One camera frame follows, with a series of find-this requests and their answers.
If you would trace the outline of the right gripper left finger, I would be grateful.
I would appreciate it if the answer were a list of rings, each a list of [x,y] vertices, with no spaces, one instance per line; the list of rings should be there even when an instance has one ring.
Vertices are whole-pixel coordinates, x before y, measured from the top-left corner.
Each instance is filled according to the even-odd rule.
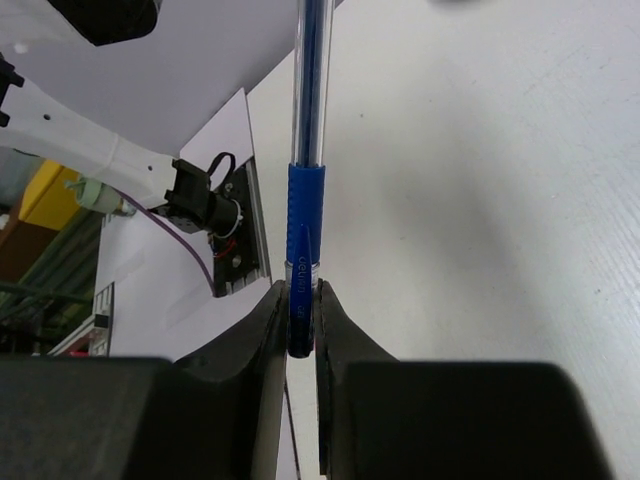
[[[177,361],[1,360],[5,479],[272,479],[287,293]]]

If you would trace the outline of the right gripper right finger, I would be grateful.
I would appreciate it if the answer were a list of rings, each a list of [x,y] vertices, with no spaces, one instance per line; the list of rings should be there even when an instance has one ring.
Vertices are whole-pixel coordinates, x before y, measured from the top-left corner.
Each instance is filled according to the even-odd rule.
[[[609,479],[572,379],[547,362],[401,361],[322,282],[319,469],[329,479]]]

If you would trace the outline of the blue pen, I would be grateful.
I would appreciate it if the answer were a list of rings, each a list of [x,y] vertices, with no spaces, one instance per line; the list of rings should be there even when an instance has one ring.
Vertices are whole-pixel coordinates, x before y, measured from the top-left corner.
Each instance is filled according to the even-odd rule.
[[[320,261],[329,59],[335,3],[300,1],[294,49],[292,153],[288,167],[286,277],[293,276],[299,227],[310,236],[312,272]]]

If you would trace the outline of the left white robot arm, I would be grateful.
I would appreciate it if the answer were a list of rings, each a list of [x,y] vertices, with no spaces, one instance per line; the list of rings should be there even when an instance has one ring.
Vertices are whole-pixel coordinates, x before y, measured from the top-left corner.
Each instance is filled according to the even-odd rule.
[[[4,1],[1,48],[37,43],[104,47],[150,34],[158,1]],[[60,162],[179,227],[199,229],[215,206],[209,174],[142,147],[48,94],[1,60],[1,144]]]

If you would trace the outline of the pale green white bottle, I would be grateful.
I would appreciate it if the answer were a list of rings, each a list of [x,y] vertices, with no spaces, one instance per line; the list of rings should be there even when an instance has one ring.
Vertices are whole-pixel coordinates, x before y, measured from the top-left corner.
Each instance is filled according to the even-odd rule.
[[[118,191],[98,180],[79,175],[75,181],[67,180],[65,188],[73,193],[76,203],[84,209],[125,217],[137,212]]]

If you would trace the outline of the yellow box background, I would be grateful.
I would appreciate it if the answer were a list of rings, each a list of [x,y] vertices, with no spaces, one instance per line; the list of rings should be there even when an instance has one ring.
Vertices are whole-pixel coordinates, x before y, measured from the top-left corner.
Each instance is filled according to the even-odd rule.
[[[54,231],[62,230],[80,210],[67,182],[78,173],[52,160],[45,160],[27,185],[18,218],[20,221]]]

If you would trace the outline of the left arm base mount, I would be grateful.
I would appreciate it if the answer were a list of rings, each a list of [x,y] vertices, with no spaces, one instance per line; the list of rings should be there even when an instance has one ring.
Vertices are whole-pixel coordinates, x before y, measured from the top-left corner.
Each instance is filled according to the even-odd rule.
[[[205,170],[175,159],[174,185],[153,212],[184,233],[204,232],[212,252],[213,296],[222,298],[262,273],[248,167],[221,152]]]

